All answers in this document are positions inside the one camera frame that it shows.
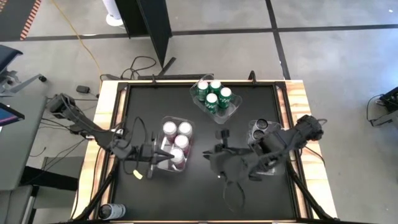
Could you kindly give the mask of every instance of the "table leg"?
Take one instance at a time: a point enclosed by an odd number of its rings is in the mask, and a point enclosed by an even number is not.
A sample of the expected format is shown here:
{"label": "table leg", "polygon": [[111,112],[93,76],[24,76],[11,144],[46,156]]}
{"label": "table leg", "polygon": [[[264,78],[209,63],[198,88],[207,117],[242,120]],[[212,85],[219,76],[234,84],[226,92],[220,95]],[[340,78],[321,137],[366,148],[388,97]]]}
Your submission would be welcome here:
{"label": "table leg", "polygon": [[43,187],[53,187],[62,190],[76,191],[78,179],[66,175],[54,174],[52,172],[25,166],[22,175],[21,185],[38,185]]}

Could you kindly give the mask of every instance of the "clear plastic tray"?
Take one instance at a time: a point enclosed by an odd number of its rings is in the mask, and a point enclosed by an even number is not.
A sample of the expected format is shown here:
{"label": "clear plastic tray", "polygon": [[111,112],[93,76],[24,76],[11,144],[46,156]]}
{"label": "clear plastic tray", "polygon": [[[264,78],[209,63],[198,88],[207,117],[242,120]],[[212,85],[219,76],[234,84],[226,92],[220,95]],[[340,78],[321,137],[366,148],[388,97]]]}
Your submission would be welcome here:
{"label": "clear plastic tray", "polygon": [[205,75],[203,78],[201,78],[198,82],[196,82],[190,89],[191,97],[193,102],[198,105],[198,107],[204,111],[206,114],[208,114],[211,118],[213,118],[214,121],[218,124],[224,124],[237,110],[237,108],[240,106],[242,103],[242,98],[238,95],[235,95],[232,92],[231,96],[231,101],[229,102],[229,106],[227,108],[220,108],[218,107],[218,110],[215,114],[211,113],[208,111],[208,109],[205,106],[204,101],[199,101],[197,98],[197,85],[201,81],[207,81],[208,83],[214,80],[214,76],[211,74]]}
{"label": "clear plastic tray", "polygon": [[188,138],[188,140],[189,140],[188,152],[184,155],[185,161],[183,163],[183,166],[177,168],[176,165],[169,159],[169,160],[162,161],[162,162],[158,163],[157,168],[167,170],[167,171],[172,171],[172,172],[182,172],[185,169],[185,167],[187,166],[188,157],[189,157],[190,151],[192,150],[193,136],[195,134],[195,124],[192,121],[189,121],[187,119],[175,118],[175,117],[171,117],[171,116],[166,116],[162,119],[162,123],[160,125],[160,130],[159,130],[159,133],[155,140],[155,144],[156,144],[156,147],[159,147],[159,149],[161,149],[165,152],[169,152],[169,153],[175,147],[175,145],[174,145],[174,142],[170,142],[165,137],[165,134],[163,132],[163,125],[168,121],[174,122],[175,125],[177,126],[177,130],[182,122],[188,122],[191,124],[192,134]]}
{"label": "clear plastic tray", "polygon": [[[248,144],[253,144],[254,142],[256,142],[256,140],[252,135],[255,130],[258,130],[258,128],[255,126],[256,121],[257,120],[253,120],[249,122],[249,130],[246,136]],[[279,123],[272,121],[267,121],[267,123],[268,127],[266,129],[261,130],[264,132],[264,134],[268,134],[278,129],[282,129],[282,125],[280,125]],[[256,171],[256,173],[259,175],[283,175],[285,173],[285,167],[283,164],[279,164],[268,171],[263,171],[260,168],[259,170]]]}

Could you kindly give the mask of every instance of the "wooden table edge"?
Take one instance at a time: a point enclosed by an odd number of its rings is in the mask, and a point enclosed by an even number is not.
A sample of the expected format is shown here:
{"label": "wooden table edge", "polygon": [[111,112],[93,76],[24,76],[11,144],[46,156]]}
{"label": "wooden table edge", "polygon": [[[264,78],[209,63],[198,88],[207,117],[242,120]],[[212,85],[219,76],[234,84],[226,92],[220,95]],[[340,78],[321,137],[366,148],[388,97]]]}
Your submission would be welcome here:
{"label": "wooden table edge", "polygon": [[[152,80],[131,80],[131,81],[104,81],[101,85],[101,91],[99,94],[97,109],[94,117],[94,122],[101,128],[108,129],[111,126],[111,118],[113,109],[115,106],[117,89],[119,83],[152,83]],[[158,80],[157,83],[195,83],[197,80]],[[251,80],[222,80],[222,82],[248,82]],[[305,114],[311,114],[310,107],[308,104],[307,94],[305,92],[305,87],[302,80],[258,80],[259,83],[274,83],[274,82],[284,82],[287,88],[287,96],[289,99],[290,110],[292,112],[292,117],[294,122]],[[289,127],[287,122],[287,113],[285,108],[285,102],[282,96],[282,90],[278,89],[278,98],[280,103],[280,110],[282,113],[282,119],[284,121],[283,125]],[[125,91],[122,93],[119,102],[118,115],[116,118],[116,123],[121,120],[121,113],[123,111],[125,99]],[[308,146],[314,151],[321,154],[319,144],[317,142],[310,142]],[[88,144],[85,160],[83,163],[83,170],[79,178],[79,199],[78,205],[75,213],[75,217],[83,211],[83,209],[88,205],[90,198],[94,196],[97,191],[98,182],[100,179],[100,173],[102,171],[104,150],[100,150],[98,162],[96,169],[94,168],[94,163],[97,157],[98,145],[91,141]],[[111,164],[113,160],[109,161],[108,172],[110,171]],[[323,166],[322,161],[319,158],[314,157],[309,152],[303,152],[302,164],[304,168],[304,173],[306,176],[307,188],[313,194],[315,200],[323,207],[323,209],[331,216],[336,217],[335,204],[333,202],[333,197],[331,195],[331,190],[326,175],[326,170]],[[91,188],[93,186],[93,172],[95,169],[95,179],[93,192]],[[298,205],[302,218],[307,217],[305,213],[305,204],[303,196],[300,190],[296,186],[296,194],[298,198]],[[109,198],[109,188],[105,192],[101,204],[107,203]]]}

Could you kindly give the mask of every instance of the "black chair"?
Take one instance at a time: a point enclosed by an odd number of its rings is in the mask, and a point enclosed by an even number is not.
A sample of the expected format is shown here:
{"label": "black chair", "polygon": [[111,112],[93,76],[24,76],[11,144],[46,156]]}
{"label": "black chair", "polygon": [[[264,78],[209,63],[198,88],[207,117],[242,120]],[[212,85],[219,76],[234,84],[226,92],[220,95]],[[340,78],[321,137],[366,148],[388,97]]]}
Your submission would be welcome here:
{"label": "black chair", "polygon": [[18,55],[22,54],[19,50],[0,45],[0,96],[14,96],[18,91],[21,91],[37,78],[42,82],[47,80],[43,75],[38,74],[21,83],[16,75],[16,71],[7,71],[8,65]]}

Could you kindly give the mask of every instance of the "concrete floor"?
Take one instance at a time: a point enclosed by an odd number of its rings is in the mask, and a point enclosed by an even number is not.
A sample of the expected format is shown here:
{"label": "concrete floor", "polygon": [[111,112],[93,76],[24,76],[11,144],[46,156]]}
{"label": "concrete floor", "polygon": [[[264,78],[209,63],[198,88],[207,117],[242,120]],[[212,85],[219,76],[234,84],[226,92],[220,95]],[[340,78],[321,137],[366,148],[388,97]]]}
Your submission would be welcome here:
{"label": "concrete floor", "polygon": [[[80,34],[124,33],[105,24],[100,0],[57,0]],[[172,30],[270,27],[264,0],[168,0]],[[398,24],[397,1],[272,0],[279,27]],[[29,36],[73,35],[49,0],[43,0]],[[329,120],[320,141],[331,191],[342,220],[395,223],[398,219],[398,131],[390,124],[373,128],[366,121],[366,103],[398,84],[398,29],[281,33],[292,79],[304,80],[312,113]],[[139,55],[155,57],[149,38],[85,40],[103,73],[120,75]],[[98,92],[95,64],[77,40],[0,43],[24,52],[10,69],[21,79],[41,73],[48,83],[37,82],[23,94],[52,96],[64,92],[75,98],[77,85]],[[255,70],[260,79],[283,79],[271,33],[175,36],[166,60],[177,57],[167,74],[214,73],[220,79],[246,79]],[[136,68],[151,62],[143,59]],[[143,75],[159,73],[160,66]],[[80,101],[82,109],[95,101]],[[370,108],[375,118],[383,110]],[[95,109],[86,113],[93,117]],[[44,156],[79,141],[65,131],[40,129],[32,154],[44,146],[42,157],[28,165],[41,167]],[[84,156],[86,143],[70,156]],[[67,220],[67,208],[38,212],[35,223]]]}

